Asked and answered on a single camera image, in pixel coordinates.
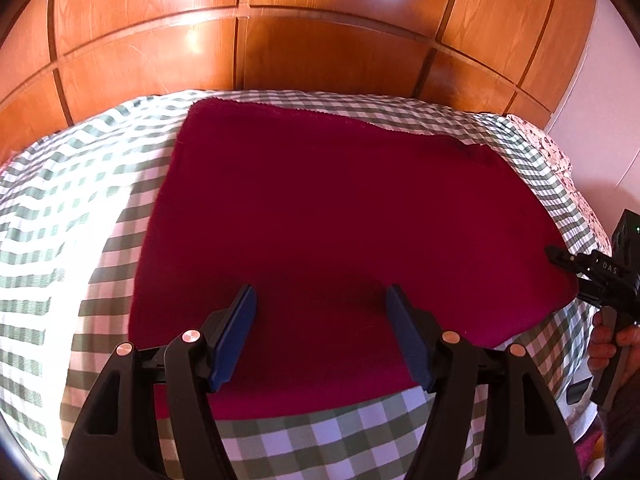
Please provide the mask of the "dark red sleeve forearm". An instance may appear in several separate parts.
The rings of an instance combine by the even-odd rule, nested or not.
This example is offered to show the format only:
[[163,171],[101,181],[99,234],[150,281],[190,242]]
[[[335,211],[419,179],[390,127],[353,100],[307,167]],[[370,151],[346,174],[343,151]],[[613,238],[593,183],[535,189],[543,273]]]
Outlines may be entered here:
[[604,467],[597,479],[639,478],[639,371],[628,375],[612,408],[599,413],[605,444]]

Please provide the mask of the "person's right hand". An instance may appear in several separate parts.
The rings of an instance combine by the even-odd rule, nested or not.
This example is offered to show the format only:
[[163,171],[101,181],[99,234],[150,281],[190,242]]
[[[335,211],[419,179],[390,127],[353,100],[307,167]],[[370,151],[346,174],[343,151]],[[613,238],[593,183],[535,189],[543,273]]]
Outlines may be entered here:
[[593,330],[587,348],[587,365],[592,374],[596,374],[610,364],[617,352],[617,348],[628,349],[628,358],[624,377],[631,377],[639,370],[639,341],[640,332],[637,325],[624,328],[619,333],[606,327],[601,313],[597,313],[592,320]]

